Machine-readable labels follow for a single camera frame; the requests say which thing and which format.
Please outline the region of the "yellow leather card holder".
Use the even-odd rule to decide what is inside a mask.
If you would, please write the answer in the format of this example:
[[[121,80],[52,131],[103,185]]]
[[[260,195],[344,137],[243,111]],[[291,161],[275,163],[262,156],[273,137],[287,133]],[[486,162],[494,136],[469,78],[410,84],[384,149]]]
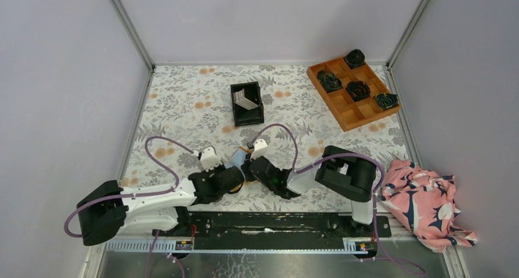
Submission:
[[[242,165],[245,163],[247,156],[250,154],[248,149],[243,147],[238,147],[228,161],[224,164],[225,168],[237,167],[241,172],[243,172]]]

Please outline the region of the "black plastic card box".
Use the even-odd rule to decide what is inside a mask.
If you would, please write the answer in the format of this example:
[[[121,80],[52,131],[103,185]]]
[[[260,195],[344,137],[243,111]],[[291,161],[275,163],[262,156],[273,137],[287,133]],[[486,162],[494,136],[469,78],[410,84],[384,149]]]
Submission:
[[[261,88],[257,81],[230,85],[232,112],[236,127],[264,123]]]

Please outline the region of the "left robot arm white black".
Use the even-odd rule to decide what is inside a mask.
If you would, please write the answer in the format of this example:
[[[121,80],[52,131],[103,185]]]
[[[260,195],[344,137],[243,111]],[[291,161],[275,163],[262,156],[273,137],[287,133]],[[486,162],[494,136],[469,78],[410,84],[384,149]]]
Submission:
[[[224,166],[192,173],[177,184],[123,188],[110,180],[79,201],[71,216],[78,217],[77,237],[85,246],[156,230],[181,236],[190,227],[188,207],[219,201],[244,180],[238,167]]]

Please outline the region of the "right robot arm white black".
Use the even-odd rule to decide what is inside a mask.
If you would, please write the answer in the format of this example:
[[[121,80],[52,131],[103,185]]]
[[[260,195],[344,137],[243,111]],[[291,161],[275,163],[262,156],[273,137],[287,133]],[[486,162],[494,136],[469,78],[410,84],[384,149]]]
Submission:
[[[351,203],[351,228],[359,236],[375,229],[373,183],[377,161],[351,151],[327,146],[322,158],[298,170],[276,167],[265,156],[252,152],[240,165],[247,181],[258,181],[275,195],[290,200],[324,186]]]

